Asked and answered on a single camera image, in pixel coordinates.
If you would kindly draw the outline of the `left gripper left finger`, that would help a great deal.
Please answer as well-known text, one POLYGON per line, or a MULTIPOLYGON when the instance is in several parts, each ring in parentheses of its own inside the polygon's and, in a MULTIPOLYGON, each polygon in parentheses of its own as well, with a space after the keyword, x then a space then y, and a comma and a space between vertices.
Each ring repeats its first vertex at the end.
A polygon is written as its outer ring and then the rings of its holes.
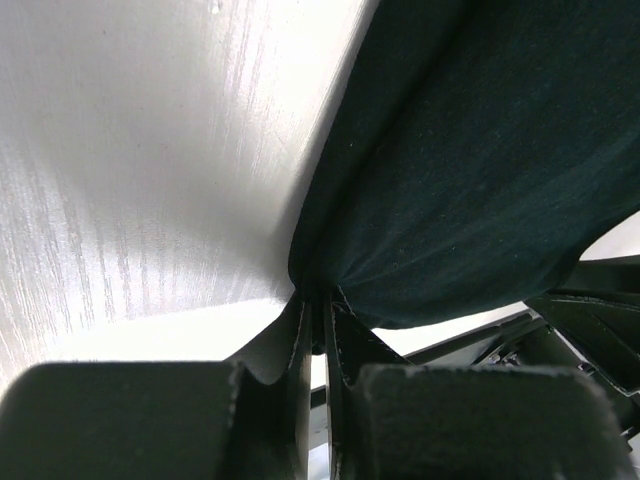
POLYGON ((40 364, 1 403, 5 479, 303 479, 310 308, 218 362, 40 364))

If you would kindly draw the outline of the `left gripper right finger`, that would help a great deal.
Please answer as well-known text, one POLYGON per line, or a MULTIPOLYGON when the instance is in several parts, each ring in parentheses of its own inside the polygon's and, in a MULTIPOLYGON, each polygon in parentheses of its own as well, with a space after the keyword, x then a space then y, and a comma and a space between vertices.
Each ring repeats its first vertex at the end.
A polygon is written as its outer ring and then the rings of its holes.
POLYGON ((601 387, 563 367, 418 366, 322 306, 335 479, 631 479, 601 387))

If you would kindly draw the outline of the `black t-shirt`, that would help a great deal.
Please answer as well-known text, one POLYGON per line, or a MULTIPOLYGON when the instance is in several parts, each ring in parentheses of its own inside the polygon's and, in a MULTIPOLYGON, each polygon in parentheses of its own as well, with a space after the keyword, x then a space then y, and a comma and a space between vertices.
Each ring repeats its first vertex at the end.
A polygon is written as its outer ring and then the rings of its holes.
POLYGON ((288 272, 372 328, 559 285, 639 208, 635 1, 382 1, 288 272))

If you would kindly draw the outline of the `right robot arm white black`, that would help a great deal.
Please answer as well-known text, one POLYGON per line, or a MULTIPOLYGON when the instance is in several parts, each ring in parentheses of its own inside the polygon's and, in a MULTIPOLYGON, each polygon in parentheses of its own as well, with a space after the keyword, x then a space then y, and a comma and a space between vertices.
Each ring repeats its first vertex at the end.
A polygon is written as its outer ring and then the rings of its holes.
POLYGON ((472 365, 571 368, 601 386, 622 437, 639 436, 639 256, 580 261, 519 316, 474 333, 472 365))

